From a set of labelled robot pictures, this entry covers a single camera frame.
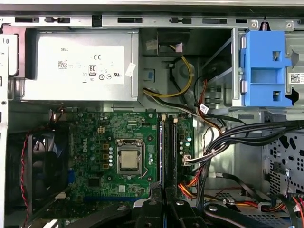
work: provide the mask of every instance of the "ce mark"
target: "ce mark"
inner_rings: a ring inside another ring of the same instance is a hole
[[[95,59],[95,60],[98,60],[98,59],[101,60],[101,55],[94,55],[93,59]]]

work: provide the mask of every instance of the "blue drive bracket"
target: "blue drive bracket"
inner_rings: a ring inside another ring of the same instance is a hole
[[[291,60],[285,58],[285,33],[250,31],[246,38],[246,49],[241,51],[247,81],[245,106],[292,106],[291,100],[285,98],[286,67],[291,66]]]

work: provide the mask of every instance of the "cpu socket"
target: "cpu socket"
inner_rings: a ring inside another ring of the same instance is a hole
[[[144,142],[142,139],[117,139],[117,173],[122,175],[142,174],[142,155]]]

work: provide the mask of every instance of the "barcode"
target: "barcode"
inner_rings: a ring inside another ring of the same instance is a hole
[[[205,106],[204,104],[200,104],[199,109],[204,113],[207,114],[207,112],[209,111],[209,108],[207,106]]]
[[[301,82],[300,74],[290,74],[290,82],[300,83]]]
[[[58,69],[67,69],[67,61],[58,61]]]

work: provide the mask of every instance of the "ram slot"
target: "ram slot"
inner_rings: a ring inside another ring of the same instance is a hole
[[[163,151],[165,156],[165,187],[177,187],[177,126],[173,119],[169,119],[166,123],[165,145]]]
[[[157,172],[157,179],[160,180],[161,185],[164,187],[164,173],[163,173],[163,150],[164,150],[164,126],[165,123],[163,121],[160,121],[158,123],[158,157],[157,160],[159,161],[159,166],[158,166],[158,172]]]

